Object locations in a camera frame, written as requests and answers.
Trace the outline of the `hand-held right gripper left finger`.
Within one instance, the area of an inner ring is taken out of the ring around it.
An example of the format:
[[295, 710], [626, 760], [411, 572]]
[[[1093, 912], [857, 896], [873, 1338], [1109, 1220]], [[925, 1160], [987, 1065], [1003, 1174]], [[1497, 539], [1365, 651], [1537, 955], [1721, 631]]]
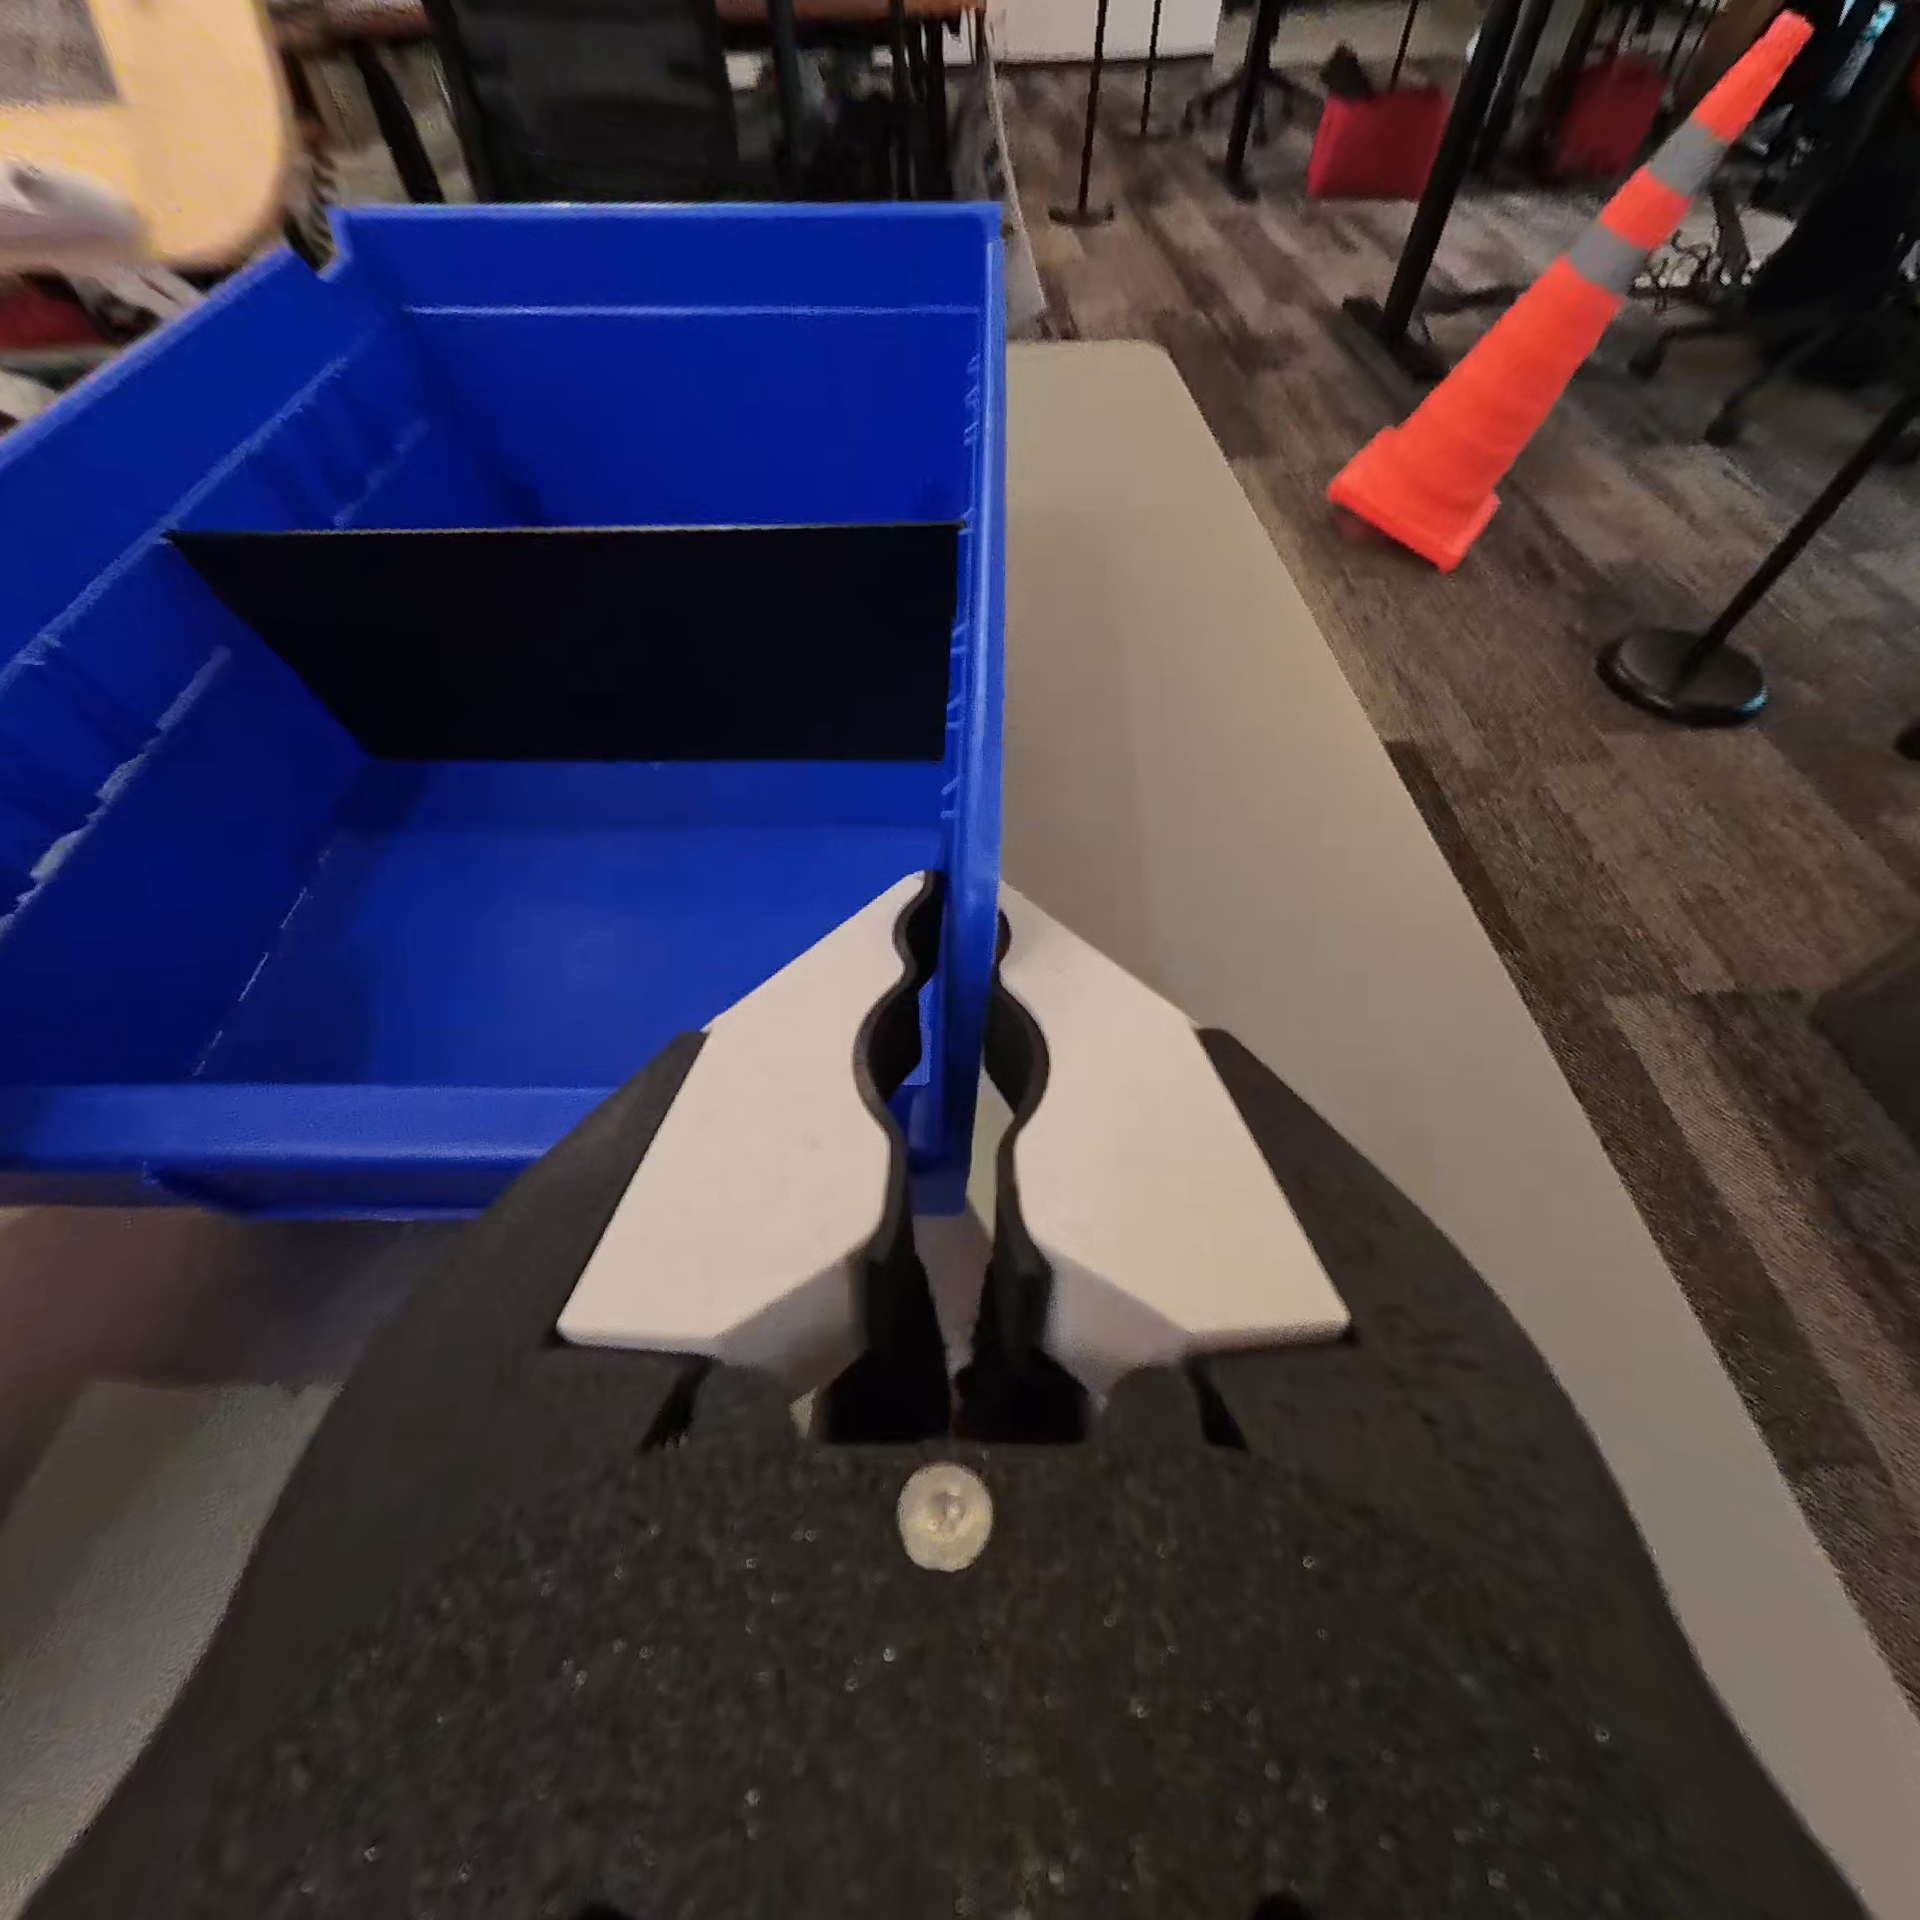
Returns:
[[936, 871], [900, 875], [708, 1020], [560, 1342], [948, 1401], [893, 1108], [923, 1056], [945, 891]]

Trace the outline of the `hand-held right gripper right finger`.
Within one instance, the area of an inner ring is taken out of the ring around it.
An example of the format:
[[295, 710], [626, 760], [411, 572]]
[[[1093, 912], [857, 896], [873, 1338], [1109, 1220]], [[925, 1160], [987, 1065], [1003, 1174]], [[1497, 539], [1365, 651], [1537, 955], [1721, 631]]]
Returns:
[[1200, 1025], [1012, 885], [982, 1067], [1007, 1108], [973, 1332], [987, 1382], [1102, 1399], [1143, 1369], [1350, 1332]]

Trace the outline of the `blue plastic bin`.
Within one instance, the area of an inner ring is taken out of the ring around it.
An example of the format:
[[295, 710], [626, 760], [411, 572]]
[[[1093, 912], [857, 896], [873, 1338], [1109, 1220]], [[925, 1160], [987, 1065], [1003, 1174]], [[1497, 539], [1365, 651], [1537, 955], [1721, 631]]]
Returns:
[[[911, 871], [911, 1167], [1001, 869], [1007, 292], [974, 201], [374, 204], [4, 435], [4, 1208], [470, 1215]], [[955, 522], [935, 761], [366, 753], [179, 532]]]

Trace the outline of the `grey desk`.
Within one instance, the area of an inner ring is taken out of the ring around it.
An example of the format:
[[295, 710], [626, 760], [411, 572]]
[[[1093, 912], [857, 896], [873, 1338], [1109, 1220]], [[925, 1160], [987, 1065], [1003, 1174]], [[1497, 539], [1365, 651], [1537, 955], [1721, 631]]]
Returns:
[[1726, 1384], [1628, 1314], [1615, 1446], [1392, 1178], [1427, 1133], [1589, 1318], [1651, 1269], [1194, 405], [1140, 349], [1015, 365], [1015, 880], [1194, 1013], [1354, 1311], [1137, 1361], [1085, 1436], [948, 1436], [996, 1508], [912, 1570], [935, 1441], [800, 1437], [746, 1361], [538, 1343], [672, 1042], [448, 1241], [304, 1447], [171, 1714], [27, 1915], [1916, 1915], [1916, 1719], [1734, 1547], [1736, 1718], [1655, 1556]]

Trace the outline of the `black bin divider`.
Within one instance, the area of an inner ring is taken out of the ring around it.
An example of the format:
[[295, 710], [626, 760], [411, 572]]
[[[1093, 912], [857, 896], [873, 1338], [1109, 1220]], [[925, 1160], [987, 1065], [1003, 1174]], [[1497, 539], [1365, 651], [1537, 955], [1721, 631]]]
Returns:
[[368, 756], [936, 761], [955, 522], [176, 532]]

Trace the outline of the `orange traffic cone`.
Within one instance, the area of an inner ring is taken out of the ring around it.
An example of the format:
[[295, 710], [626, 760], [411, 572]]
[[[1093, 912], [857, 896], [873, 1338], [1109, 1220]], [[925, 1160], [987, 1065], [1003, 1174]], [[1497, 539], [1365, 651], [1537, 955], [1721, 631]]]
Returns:
[[1779, 11], [1416, 410], [1332, 475], [1332, 508], [1434, 567], [1457, 570], [1497, 516], [1499, 485], [1622, 312], [1644, 259], [1668, 243], [1810, 40], [1801, 11]]

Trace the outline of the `red bag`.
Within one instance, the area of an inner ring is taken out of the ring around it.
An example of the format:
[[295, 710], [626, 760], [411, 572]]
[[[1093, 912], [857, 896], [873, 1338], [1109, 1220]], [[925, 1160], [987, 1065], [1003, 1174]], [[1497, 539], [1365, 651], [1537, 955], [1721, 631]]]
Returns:
[[1397, 86], [1366, 98], [1330, 92], [1311, 142], [1309, 197], [1421, 200], [1452, 105], [1454, 92], [1439, 83]]
[[1545, 179], [1624, 178], [1653, 132], [1666, 88], [1661, 65], [1642, 54], [1615, 54], [1585, 63], [1550, 132]]

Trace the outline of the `black office chair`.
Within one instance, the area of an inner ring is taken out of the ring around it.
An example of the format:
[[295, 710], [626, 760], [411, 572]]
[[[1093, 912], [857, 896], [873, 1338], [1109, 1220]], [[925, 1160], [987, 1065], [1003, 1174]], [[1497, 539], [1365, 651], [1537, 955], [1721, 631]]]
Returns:
[[735, 200], [742, 147], [713, 1], [424, 1], [474, 197]]

